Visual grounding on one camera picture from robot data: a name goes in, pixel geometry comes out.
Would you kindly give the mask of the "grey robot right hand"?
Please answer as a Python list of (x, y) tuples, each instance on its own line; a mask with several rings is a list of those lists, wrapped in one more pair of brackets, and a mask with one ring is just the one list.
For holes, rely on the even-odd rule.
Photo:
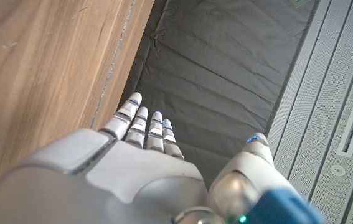
[(254, 134), (206, 187), (171, 122), (133, 93), (98, 131), (78, 129), (0, 178), (0, 223), (285, 222), (294, 192)]

